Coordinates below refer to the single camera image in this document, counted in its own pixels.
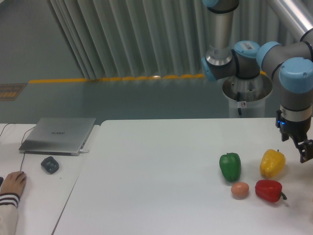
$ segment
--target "human hand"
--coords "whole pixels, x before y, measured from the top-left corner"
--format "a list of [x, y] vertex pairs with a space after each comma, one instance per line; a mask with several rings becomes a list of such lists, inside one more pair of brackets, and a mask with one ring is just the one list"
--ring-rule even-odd
[[25, 184], [26, 174], [23, 171], [12, 172], [3, 181], [0, 194], [16, 193], [21, 197]]

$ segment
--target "pepper stem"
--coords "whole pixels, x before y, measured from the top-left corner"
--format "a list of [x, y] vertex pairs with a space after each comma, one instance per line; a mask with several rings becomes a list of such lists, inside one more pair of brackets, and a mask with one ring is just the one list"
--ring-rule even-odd
[[287, 197], [283, 192], [280, 192], [280, 196], [282, 196], [284, 200], [287, 200]]

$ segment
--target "laptop logo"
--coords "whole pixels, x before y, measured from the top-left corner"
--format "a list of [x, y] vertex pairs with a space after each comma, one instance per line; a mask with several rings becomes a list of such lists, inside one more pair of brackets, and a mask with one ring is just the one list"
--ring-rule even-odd
[[64, 135], [65, 132], [51, 132], [51, 134], [53, 134], [53, 135]]

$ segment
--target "green bell pepper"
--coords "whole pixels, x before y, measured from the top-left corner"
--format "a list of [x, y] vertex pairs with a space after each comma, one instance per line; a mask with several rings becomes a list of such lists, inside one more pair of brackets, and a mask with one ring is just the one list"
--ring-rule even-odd
[[237, 153], [227, 153], [220, 158], [220, 169], [224, 178], [229, 182], [239, 180], [241, 161]]

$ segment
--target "bell pepper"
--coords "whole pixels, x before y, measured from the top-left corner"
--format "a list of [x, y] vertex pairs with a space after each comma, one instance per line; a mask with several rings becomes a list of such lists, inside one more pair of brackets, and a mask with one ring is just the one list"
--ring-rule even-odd
[[282, 193], [283, 186], [275, 180], [259, 180], [255, 185], [255, 193], [260, 198], [268, 202], [278, 202], [282, 196], [284, 200], [287, 199]]
[[262, 176], [267, 178], [277, 175], [285, 166], [286, 158], [284, 154], [273, 149], [269, 149], [263, 155], [260, 164], [260, 172]]
[[224, 178], [229, 182], [239, 180], [241, 161], [237, 153], [227, 153], [220, 157], [220, 169]]

